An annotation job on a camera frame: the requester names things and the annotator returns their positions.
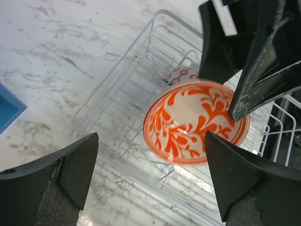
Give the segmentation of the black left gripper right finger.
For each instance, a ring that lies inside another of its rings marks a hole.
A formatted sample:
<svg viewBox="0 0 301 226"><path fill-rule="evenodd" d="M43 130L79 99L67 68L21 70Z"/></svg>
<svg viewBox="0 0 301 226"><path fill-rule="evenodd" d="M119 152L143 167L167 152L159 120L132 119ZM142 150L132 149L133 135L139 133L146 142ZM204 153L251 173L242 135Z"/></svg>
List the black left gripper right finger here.
<svg viewBox="0 0 301 226"><path fill-rule="evenodd" d="M222 222L228 226L299 226L301 172L207 131L206 157Z"/></svg>

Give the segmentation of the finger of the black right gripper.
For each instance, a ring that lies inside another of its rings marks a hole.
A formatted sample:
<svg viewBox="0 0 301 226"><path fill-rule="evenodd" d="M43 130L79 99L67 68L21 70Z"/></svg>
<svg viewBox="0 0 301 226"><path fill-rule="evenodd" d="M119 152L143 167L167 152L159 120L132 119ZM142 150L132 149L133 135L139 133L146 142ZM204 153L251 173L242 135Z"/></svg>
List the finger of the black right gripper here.
<svg viewBox="0 0 301 226"><path fill-rule="evenodd" d="M243 69L259 18L257 0L224 0L237 29L236 35L225 35L211 0L199 6L203 25L203 52L199 78L224 84Z"/></svg>
<svg viewBox="0 0 301 226"><path fill-rule="evenodd" d="M254 34L232 99L229 116L238 121L259 107L301 87L301 2L238 0L248 32Z"/></svg>

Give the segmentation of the orange floral bowl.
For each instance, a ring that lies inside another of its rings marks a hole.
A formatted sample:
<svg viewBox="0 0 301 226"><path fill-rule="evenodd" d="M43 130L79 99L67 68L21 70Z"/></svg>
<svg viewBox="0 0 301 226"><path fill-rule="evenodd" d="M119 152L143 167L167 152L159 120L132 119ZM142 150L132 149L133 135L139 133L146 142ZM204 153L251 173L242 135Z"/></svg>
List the orange floral bowl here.
<svg viewBox="0 0 301 226"><path fill-rule="evenodd" d="M184 165L207 162L207 131L241 145L250 128L250 116L239 121L229 117L233 96L233 90L209 80L186 80L168 87L145 116L146 145L158 157Z"/></svg>

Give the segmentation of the blue shelf unit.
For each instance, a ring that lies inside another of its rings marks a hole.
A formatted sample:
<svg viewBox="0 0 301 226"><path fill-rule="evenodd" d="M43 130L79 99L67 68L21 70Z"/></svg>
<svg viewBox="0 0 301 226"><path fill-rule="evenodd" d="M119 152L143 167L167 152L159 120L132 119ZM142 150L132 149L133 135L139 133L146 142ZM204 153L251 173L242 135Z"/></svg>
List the blue shelf unit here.
<svg viewBox="0 0 301 226"><path fill-rule="evenodd" d="M0 133L26 110L27 106L0 84Z"/></svg>

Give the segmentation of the blue triangle pattern bowl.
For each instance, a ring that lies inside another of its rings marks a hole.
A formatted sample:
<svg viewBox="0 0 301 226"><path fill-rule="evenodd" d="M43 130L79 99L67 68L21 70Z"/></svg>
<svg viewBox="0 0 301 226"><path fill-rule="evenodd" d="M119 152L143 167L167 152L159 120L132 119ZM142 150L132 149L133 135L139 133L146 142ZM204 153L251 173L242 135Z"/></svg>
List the blue triangle pattern bowl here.
<svg viewBox="0 0 301 226"><path fill-rule="evenodd" d="M167 75L162 78L162 81L172 86L181 81L196 79L197 77L198 70L188 66L179 66L168 72Z"/></svg>

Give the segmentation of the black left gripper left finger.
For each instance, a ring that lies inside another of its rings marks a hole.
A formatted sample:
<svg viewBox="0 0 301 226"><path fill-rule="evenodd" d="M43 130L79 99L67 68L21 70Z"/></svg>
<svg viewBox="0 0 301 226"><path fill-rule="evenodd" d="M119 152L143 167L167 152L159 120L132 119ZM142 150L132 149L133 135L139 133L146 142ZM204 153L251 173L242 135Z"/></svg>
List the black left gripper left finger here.
<svg viewBox="0 0 301 226"><path fill-rule="evenodd" d="M99 147L92 133L0 173L2 226L75 226L84 209Z"/></svg>

